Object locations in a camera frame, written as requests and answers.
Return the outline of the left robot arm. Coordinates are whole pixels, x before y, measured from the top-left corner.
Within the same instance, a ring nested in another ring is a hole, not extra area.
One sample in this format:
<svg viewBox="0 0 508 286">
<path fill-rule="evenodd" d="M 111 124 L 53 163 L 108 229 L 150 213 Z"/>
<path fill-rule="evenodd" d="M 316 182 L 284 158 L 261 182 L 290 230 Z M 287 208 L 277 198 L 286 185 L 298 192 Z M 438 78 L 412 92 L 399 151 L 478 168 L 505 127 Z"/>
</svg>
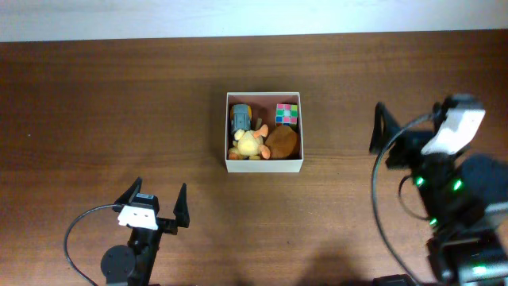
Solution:
<svg viewBox="0 0 508 286">
<path fill-rule="evenodd" d="M 175 202 L 174 218 L 161 218 L 158 198 L 142 193 L 141 186 L 142 179 L 137 178 L 115 201 L 118 224 L 128 227 L 131 234 L 126 244 L 109 248 L 102 257 L 107 285 L 148 285 L 162 236 L 176 235 L 190 225 L 186 184 Z"/>
</svg>

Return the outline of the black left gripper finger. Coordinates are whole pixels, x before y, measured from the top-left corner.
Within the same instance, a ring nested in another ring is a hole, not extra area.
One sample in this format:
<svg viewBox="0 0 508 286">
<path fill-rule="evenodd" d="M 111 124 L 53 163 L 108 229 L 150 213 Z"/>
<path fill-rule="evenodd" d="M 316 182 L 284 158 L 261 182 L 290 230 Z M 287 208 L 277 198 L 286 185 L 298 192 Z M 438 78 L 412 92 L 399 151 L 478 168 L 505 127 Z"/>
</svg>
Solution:
<svg viewBox="0 0 508 286">
<path fill-rule="evenodd" d="M 178 198 L 175 202 L 173 214 L 177 227 L 188 228 L 190 225 L 190 213 L 187 205 L 187 185 L 182 184 Z"/>
<path fill-rule="evenodd" d="M 134 181 L 134 183 L 122 194 L 120 195 L 116 200 L 115 204 L 117 205 L 126 205 L 132 202 L 133 198 L 140 192 L 142 185 L 142 178 L 137 177 Z"/>
</svg>

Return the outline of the colourful puzzle cube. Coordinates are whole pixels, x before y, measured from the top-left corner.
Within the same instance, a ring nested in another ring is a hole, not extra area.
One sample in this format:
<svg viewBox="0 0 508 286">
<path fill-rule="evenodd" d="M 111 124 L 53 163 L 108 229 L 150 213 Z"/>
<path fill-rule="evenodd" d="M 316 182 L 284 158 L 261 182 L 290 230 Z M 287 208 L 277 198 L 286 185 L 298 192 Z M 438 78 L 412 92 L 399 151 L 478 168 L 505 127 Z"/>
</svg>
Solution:
<svg viewBox="0 0 508 286">
<path fill-rule="evenodd" d="M 298 105 L 280 103 L 275 109 L 275 125 L 289 126 L 296 129 L 298 126 Z"/>
</svg>

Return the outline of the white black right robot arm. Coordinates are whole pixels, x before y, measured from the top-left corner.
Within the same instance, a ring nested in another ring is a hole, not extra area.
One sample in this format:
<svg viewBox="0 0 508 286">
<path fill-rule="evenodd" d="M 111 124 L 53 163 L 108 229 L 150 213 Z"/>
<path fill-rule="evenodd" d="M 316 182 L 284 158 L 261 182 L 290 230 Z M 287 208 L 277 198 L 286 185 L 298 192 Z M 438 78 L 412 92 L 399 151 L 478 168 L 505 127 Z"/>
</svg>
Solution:
<svg viewBox="0 0 508 286">
<path fill-rule="evenodd" d="M 446 99 L 400 126 L 381 102 L 375 107 L 373 208 L 380 163 L 410 170 L 405 178 L 417 188 L 425 208 L 420 219 L 432 230 L 427 259 L 439 285 L 507 283 L 507 251 L 497 234 L 507 218 L 507 165 L 485 155 L 456 164 L 485 113 L 475 100 Z"/>
</svg>

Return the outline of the yellow duck plush toy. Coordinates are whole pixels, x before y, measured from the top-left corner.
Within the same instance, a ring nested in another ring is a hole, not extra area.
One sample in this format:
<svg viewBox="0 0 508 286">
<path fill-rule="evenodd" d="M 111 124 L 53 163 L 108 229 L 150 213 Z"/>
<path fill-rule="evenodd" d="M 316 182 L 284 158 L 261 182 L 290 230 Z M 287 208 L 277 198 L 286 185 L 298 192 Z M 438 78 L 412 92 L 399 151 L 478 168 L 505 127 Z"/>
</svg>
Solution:
<svg viewBox="0 0 508 286">
<path fill-rule="evenodd" d="M 264 144 L 268 136 L 268 127 L 262 125 L 258 130 L 244 131 L 239 129 L 233 135 L 233 147 L 228 150 L 229 160 L 261 160 L 269 159 L 270 149 Z"/>
</svg>

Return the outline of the yellow grey toy truck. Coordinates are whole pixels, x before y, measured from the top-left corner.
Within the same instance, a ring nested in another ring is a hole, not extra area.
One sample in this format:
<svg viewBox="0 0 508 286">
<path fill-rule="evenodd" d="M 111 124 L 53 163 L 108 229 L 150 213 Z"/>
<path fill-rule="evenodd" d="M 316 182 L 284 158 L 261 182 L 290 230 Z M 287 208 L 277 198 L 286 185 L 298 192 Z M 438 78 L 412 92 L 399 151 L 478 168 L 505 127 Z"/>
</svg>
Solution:
<svg viewBox="0 0 508 286">
<path fill-rule="evenodd" d="M 252 124 L 252 108 L 248 104 L 235 104 L 229 114 L 231 133 L 248 131 Z"/>
</svg>

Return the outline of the brown plush toy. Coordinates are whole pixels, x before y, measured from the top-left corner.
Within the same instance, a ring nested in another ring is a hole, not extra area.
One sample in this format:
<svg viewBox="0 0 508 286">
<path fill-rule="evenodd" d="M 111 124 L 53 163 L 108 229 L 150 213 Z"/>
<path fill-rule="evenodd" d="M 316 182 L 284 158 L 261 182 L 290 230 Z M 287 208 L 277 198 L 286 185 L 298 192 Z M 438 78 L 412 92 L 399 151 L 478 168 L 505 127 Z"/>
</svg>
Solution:
<svg viewBox="0 0 508 286">
<path fill-rule="evenodd" d="M 289 126 L 277 126 L 269 134 L 265 145 L 270 149 L 271 160 L 294 159 L 300 151 L 299 135 Z"/>
</svg>

